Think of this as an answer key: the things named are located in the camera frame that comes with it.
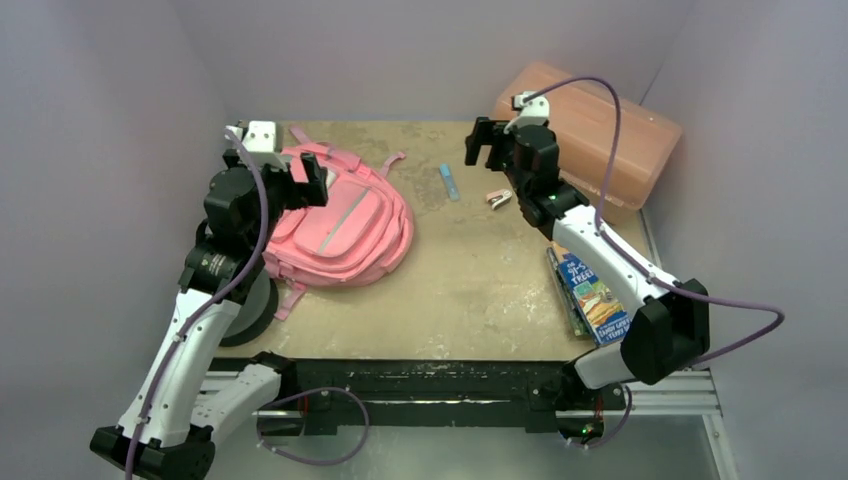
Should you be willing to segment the pink backpack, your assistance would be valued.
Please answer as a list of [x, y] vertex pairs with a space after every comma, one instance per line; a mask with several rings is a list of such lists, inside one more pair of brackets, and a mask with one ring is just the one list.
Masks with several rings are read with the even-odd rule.
[[290, 132], [297, 144], [282, 153], [292, 157], [294, 178], [305, 178], [300, 156], [313, 154], [327, 169], [328, 202], [285, 211], [263, 253], [269, 277], [289, 288], [275, 313], [280, 321], [309, 287], [365, 286], [391, 273], [414, 236], [412, 208], [388, 180], [405, 153], [389, 156], [375, 170], [359, 155], [313, 141], [296, 126]]

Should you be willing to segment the blue treehouse book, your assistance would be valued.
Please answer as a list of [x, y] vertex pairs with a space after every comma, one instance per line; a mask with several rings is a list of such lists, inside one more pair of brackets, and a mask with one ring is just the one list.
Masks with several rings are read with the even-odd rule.
[[623, 339], [630, 318], [622, 303], [595, 272], [571, 251], [554, 245], [561, 271], [596, 346]]

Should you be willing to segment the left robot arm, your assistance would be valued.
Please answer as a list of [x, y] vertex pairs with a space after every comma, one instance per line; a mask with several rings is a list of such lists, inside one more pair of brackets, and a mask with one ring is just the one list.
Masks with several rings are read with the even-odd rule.
[[277, 295], [264, 272], [262, 254], [286, 210], [323, 207], [328, 171], [312, 153], [274, 155], [252, 171], [224, 155], [226, 167], [212, 177], [195, 245], [184, 261], [165, 338], [142, 387], [113, 426], [95, 430], [89, 449], [143, 479], [202, 479], [217, 444], [240, 415], [267, 402], [284, 409], [297, 399], [298, 382], [277, 363], [253, 365], [241, 389], [225, 389], [205, 406], [195, 401], [218, 347], [254, 287], [266, 304], [252, 325], [237, 333], [246, 341], [270, 324]]

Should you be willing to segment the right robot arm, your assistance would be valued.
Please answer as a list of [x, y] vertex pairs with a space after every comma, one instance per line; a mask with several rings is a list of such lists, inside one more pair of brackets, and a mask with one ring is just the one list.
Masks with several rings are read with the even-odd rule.
[[574, 253], [631, 318], [622, 339], [566, 364], [561, 392], [569, 404], [584, 407], [614, 383], [653, 385], [707, 352], [706, 288], [695, 279], [679, 282], [603, 222], [589, 200], [561, 178], [553, 131], [545, 125], [511, 130], [505, 121], [479, 117], [465, 145], [467, 165], [489, 147], [485, 166], [506, 175], [527, 223]]

